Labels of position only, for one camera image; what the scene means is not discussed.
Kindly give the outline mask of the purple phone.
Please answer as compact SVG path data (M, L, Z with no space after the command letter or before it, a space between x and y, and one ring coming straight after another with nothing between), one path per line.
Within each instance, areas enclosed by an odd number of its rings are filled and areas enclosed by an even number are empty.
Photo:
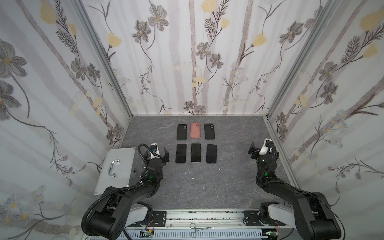
M176 149L176 163L185 163L187 159L187 145L177 144Z

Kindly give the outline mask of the black phone case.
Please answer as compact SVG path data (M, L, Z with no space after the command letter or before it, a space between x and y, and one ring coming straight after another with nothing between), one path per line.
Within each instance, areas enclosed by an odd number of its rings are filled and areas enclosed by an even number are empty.
M187 125L179 124L177 126L177 140L184 141L187 139Z

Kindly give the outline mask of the pink phone case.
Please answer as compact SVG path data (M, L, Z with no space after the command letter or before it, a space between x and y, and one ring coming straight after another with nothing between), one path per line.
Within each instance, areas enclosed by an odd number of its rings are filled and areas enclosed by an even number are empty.
M200 123L191 123L191 139L200 139L201 138L201 125Z

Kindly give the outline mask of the blue phone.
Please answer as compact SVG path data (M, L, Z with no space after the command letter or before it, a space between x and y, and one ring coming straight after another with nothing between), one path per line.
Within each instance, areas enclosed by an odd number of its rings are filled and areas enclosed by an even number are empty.
M207 145L206 163L208 164L217 163L217 145L212 145L212 144Z

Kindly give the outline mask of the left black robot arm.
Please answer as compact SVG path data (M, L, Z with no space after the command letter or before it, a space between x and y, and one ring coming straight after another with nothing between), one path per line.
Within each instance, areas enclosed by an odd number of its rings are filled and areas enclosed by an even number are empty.
M157 144L109 150L95 189L99 198L82 218L84 234L116 240L126 226L150 222L152 206L141 201L158 191L169 161L169 152L161 154Z

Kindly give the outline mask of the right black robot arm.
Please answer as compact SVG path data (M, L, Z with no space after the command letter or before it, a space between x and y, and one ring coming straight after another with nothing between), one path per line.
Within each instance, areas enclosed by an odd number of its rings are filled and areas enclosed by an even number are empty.
M258 215L261 224L281 222L296 230L303 240L346 238L344 224L322 193L299 189L277 177L279 152L272 140L265 139L261 148L251 144L248 154L256 160L257 186L288 204L285 207L277 202L262 203Z

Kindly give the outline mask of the silver metal case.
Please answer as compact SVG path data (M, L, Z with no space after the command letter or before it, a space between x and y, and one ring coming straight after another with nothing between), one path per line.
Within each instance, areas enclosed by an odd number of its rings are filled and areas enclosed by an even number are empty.
M101 196L108 187L123 188L137 184L143 169L144 163L136 148L108 151L94 195Z

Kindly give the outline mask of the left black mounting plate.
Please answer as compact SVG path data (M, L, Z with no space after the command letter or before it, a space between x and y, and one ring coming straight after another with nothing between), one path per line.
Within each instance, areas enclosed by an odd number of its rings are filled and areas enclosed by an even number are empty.
M166 211L149 211L147 212L146 218L143 225L145 227L165 227L167 219Z

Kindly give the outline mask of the black mounting plate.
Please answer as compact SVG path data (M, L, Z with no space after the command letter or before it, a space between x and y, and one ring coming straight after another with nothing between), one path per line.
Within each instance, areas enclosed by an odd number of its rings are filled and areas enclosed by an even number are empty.
M165 227L167 219L166 211L149 211L147 212L146 218L143 225L145 227Z
M267 220L265 223L263 223L259 216L258 210L248 210L243 211L244 218L243 223L247 227L278 227L278 226L285 226L284 223L274 220Z

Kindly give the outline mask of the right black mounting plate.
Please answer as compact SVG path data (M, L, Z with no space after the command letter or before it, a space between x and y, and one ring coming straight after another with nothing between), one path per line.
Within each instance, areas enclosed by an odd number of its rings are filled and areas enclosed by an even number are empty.
M274 220L267 220L265 223L263 223L259 216L258 210L248 210L243 211L244 218L243 223L247 227L278 227L278 226L285 226L284 223Z

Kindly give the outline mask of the metal scissors forceps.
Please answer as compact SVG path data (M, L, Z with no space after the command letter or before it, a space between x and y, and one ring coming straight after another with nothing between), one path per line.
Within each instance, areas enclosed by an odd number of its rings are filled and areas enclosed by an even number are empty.
M197 228L195 223L190 223L190 229L192 230L191 238L195 239L198 236L198 232L208 230L208 229L213 229L213 228L215 228L215 227Z

